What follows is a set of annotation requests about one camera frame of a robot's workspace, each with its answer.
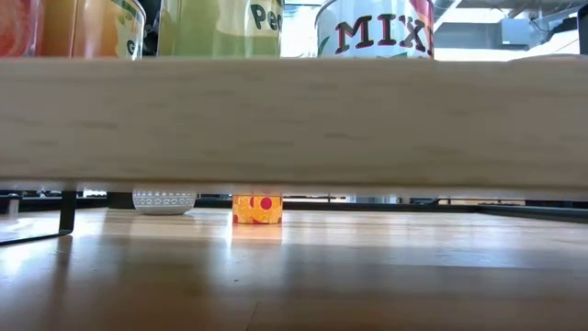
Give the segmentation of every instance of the white can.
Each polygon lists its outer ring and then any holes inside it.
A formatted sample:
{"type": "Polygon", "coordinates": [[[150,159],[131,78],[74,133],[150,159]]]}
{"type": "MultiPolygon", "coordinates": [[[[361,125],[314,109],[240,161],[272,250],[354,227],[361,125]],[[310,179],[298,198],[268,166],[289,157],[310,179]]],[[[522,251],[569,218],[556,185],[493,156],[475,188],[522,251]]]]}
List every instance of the white can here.
{"type": "Polygon", "coordinates": [[[316,17],[318,56],[433,59],[431,0],[331,0],[316,17]]]}

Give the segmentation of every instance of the red circle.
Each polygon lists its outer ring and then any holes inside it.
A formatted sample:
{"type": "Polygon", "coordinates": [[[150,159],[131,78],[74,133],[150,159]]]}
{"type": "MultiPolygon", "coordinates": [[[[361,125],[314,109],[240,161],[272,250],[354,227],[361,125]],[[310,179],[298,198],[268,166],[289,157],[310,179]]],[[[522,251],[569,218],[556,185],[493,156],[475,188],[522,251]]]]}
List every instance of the red circle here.
{"type": "Polygon", "coordinates": [[[265,209],[266,211],[272,208],[272,200],[270,198],[263,198],[261,199],[261,208],[265,209]]]}

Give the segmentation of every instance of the green can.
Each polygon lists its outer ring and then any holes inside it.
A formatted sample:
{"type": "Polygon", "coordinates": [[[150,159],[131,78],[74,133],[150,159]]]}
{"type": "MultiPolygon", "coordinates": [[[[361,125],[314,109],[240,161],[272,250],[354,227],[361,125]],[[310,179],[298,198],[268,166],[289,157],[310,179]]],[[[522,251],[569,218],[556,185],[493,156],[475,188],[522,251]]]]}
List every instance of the green can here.
{"type": "Polygon", "coordinates": [[[277,57],[285,0],[162,0],[160,56],[277,57]]]}

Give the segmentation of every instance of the can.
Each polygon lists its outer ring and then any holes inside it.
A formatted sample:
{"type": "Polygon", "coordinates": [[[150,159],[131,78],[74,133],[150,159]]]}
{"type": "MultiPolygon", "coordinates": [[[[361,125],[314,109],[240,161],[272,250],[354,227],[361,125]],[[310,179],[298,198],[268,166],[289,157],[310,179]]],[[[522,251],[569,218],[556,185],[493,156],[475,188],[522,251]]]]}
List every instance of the can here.
{"type": "Polygon", "coordinates": [[[276,57],[284,0],[162,0],[158,55],[276,57]]]}
{"type": "Polygon", "coordinates": [[[42,0],[0,1],[0,57],[40,54],[42,0]]]}
{"type": "Polygon", "coordinates": [[[331,0],[316,17],[318,57],[433,59],[431,0],[331,0]]]}
{"type": "Polygon", "coordinates": [[[51,0],[41,55],[136,60],[144,25],[137,0],[51,0]]]}

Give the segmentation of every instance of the white patterned bowl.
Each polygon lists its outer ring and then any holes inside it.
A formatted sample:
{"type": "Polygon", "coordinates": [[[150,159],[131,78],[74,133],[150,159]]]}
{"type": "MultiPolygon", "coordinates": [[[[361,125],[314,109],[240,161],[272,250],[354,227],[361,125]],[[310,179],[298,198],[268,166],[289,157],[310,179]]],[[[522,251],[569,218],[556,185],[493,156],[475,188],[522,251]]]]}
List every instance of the white patterned bowl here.
{"type": "Polygon", "coordinates": [[[146,215],[181,215],[194,207],[196,192],[135,189],[132,203],[146,215]]]}

